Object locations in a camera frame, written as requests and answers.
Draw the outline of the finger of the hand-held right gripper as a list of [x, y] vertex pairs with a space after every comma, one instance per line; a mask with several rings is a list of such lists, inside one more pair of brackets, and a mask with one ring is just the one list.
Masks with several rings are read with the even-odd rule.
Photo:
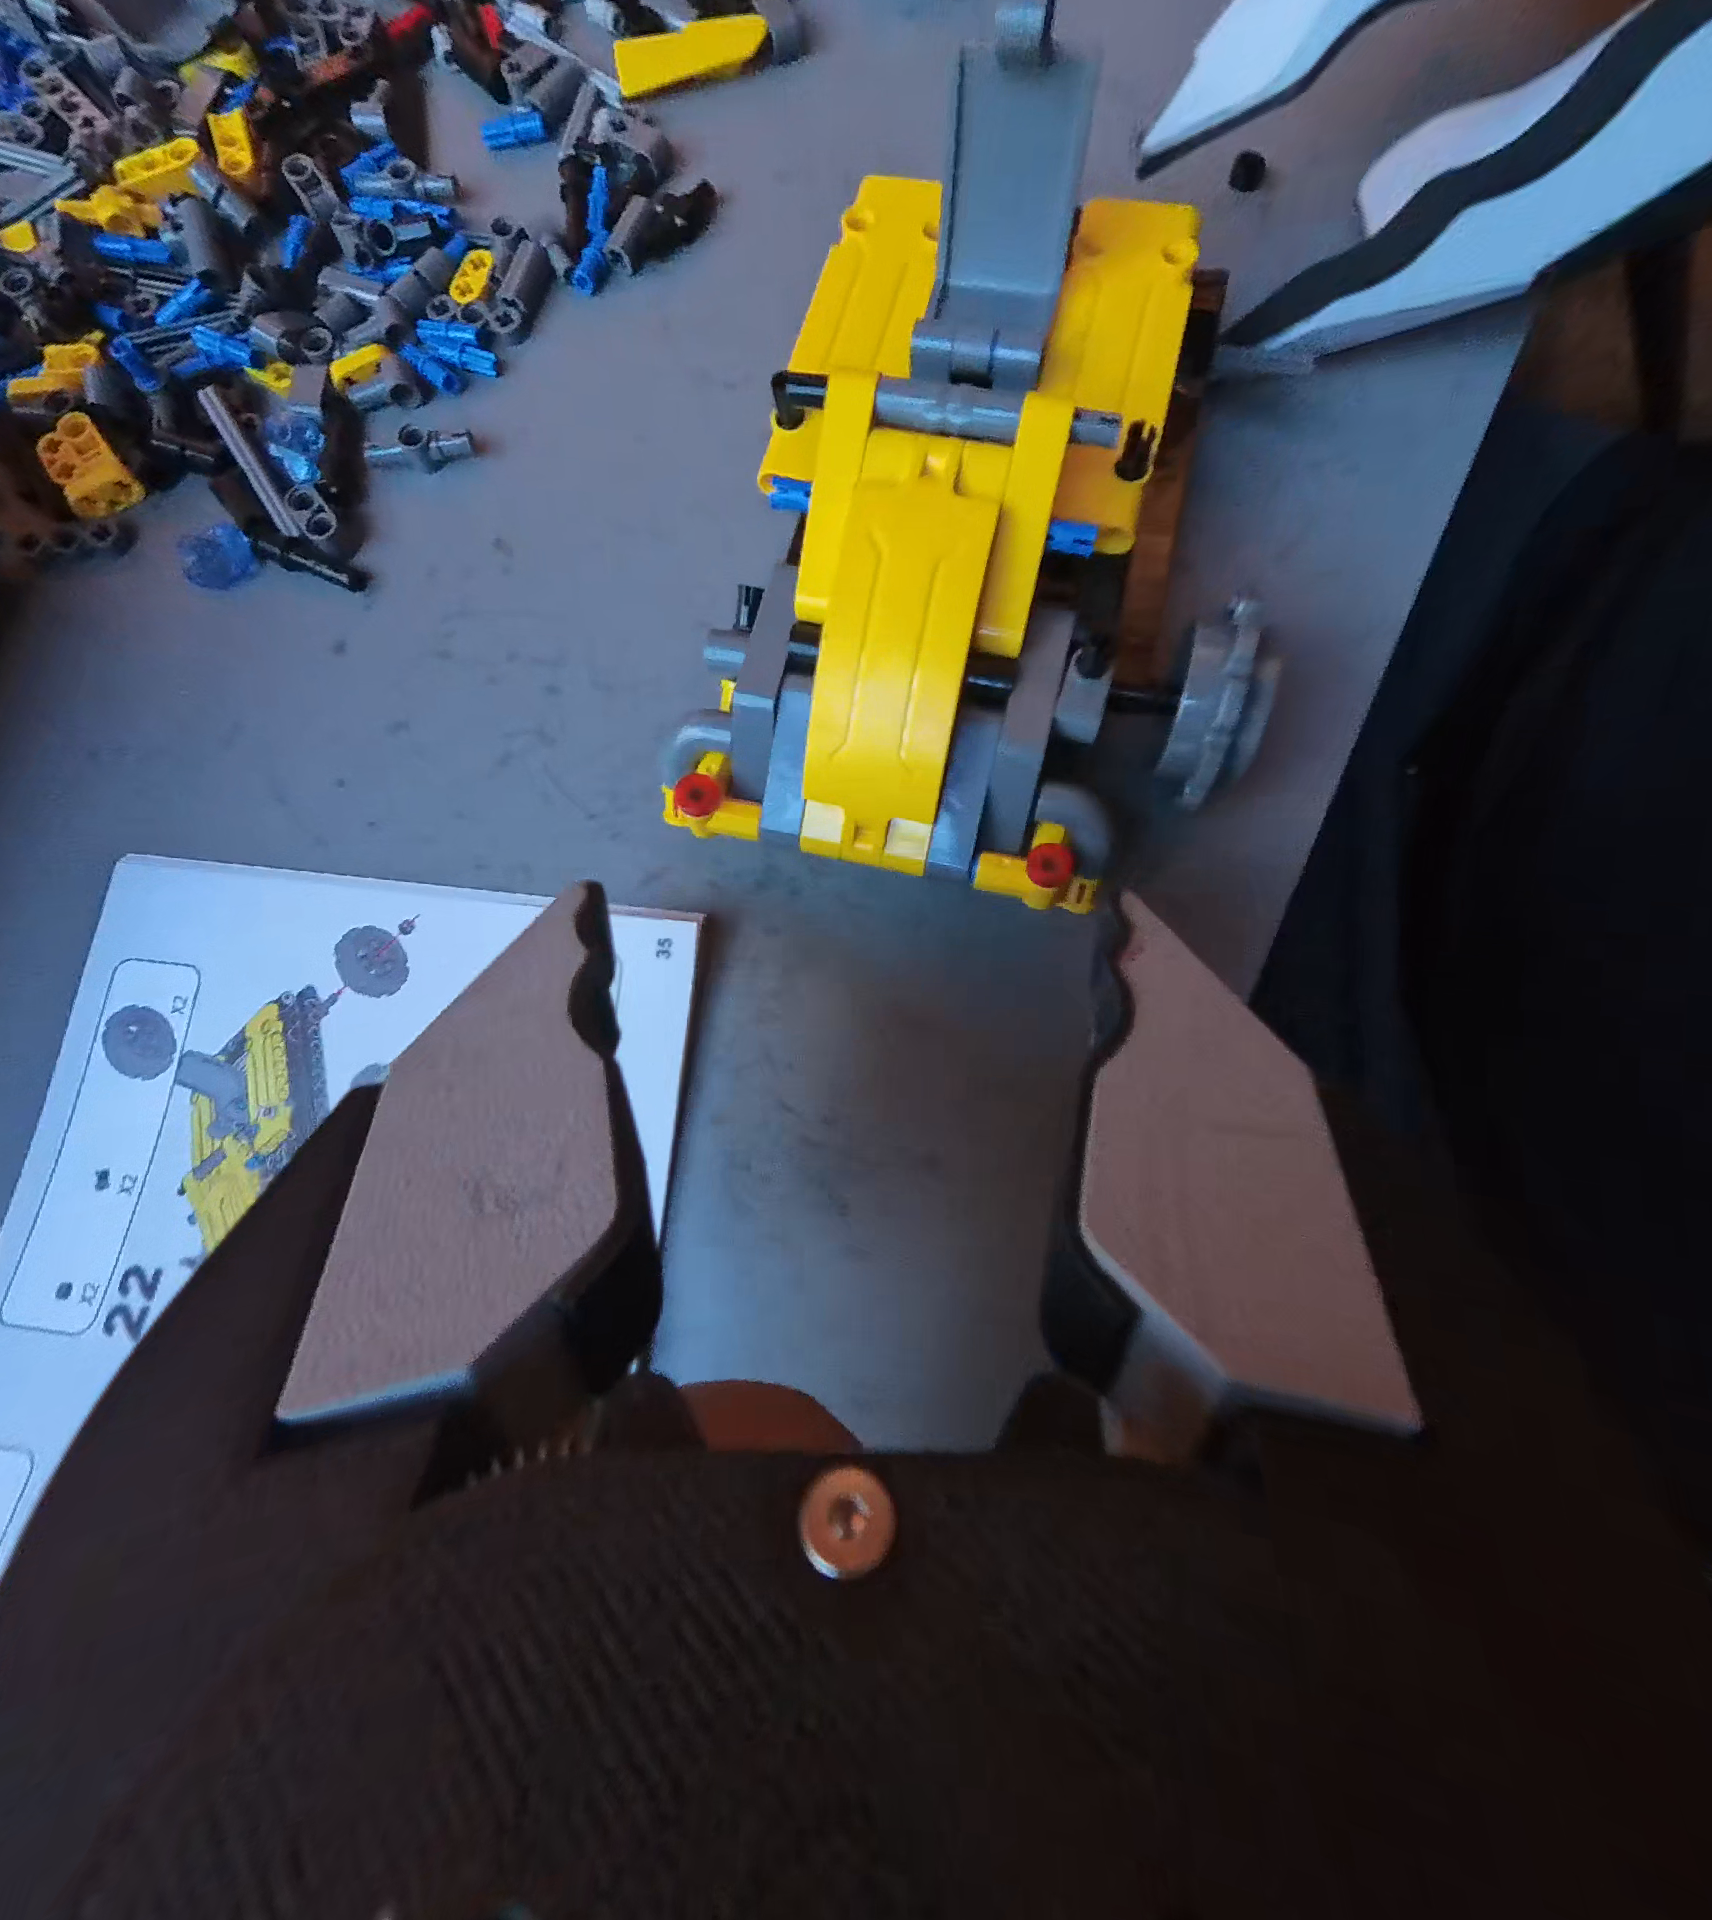
[[1712, 214], [1712, 4], [1643, 4], [1538, 79], [1450, 109], [1359, 184], [1365, 236], [1223, 332], [1313, 362], [1523, 298]]
[[1365, 29], [1403, 2], [1231, 2], [1138, 140], [1172, 162], [1296, 98]]

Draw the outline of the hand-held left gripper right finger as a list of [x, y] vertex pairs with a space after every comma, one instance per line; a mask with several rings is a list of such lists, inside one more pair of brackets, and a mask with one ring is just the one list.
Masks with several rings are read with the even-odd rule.
[[1250, 1414], [1422, 1430], [1317, 1081], [1136, 895], [1097, 951], [1043, 1338], [1126, 1458]]

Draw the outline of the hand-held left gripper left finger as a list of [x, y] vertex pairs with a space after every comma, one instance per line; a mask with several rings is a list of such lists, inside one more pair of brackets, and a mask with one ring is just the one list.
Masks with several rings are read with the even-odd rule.
[[390, 1067], [334, 1212], [279, 1236], [280, 1467], [352, 1487], [412, 1443], [401, 1483], [446, 1487], [589, 1446], [657, 1288], [613, 974], [586, 881]]

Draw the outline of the yellow toy brick vehicle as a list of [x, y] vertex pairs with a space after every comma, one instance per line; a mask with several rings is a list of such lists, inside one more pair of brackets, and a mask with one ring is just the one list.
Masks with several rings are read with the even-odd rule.
[[1151, 671], [1228, 291], [1194, 206], [1081, 201], [1097, 86], [1053, 4], [1004, 4], [944, 176], [845, 208], [773, 374], [788, 547], [708, 636], [670, 826], [1095, 911], [1115, 832], [1077, 759], [1175, 719], [1185, 638]]

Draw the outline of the grey desk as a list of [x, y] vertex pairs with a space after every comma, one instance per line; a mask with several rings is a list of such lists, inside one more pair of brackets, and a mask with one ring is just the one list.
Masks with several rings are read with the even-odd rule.
[[[189, 589], [168, 495], [136, 551], [0, 605], [0, 1227], [126, 852], [696, 911], [704, 986], [665, 1238], [666, 1374], [800, 1387], [884, 1448], [974, 1450], [1040, 1366], [1091, 923], [661, 822], [703, 632], [784, 527], [766, 383], [868, 175], [939, 176], [983, 4], [821, 4], [812, 52], [662, 110], [713, 232], [554, 301], [480, 408], [502, 446], [373, 496], [374, 589]], [[1346, 244], [1406, 131], [1560, 60], [1574, 12], [1414, 4], [1151, 183], [1204, 208], [1232, 310]], [[1211, 397], [1170, 631], [1250, 592], [1287, 656], [1247, 781], [1155, 803], [1133, 884], [1249, 994], [1510, 380], [1529, 306]]]

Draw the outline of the white instruction booklet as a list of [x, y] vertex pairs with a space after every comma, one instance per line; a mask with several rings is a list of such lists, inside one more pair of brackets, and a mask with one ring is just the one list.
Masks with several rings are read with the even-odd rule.
[[332, 1106], [549, 909], [125, 857], [0, 1228], [0, 1577], [150, 1323]]

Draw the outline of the yellow curved panel piece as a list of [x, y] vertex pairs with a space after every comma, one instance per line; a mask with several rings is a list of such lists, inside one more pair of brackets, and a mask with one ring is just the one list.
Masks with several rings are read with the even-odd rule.
[[771, 23], [761, 12], [701, 17], [680, 29], [630, 34], [615, 43], [615, 80], [629, 103], [732, 82], [757, 68], [771, 38]]

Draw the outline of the pile of small brick parts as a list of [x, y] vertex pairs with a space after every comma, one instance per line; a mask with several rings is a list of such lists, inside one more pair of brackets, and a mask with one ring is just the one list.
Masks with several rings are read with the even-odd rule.
[[197, 477], [218, 516], [178, 543], [191, 584], [365, 592], [365, 480], [478, 452], [418, 412], [499, 378], [557, 291], [715, 220], [615, 43], [747, 12], [773, 34], [747, 74], [802, 56], [777, 2], [0, 2], [17, 564], [126, 552]]

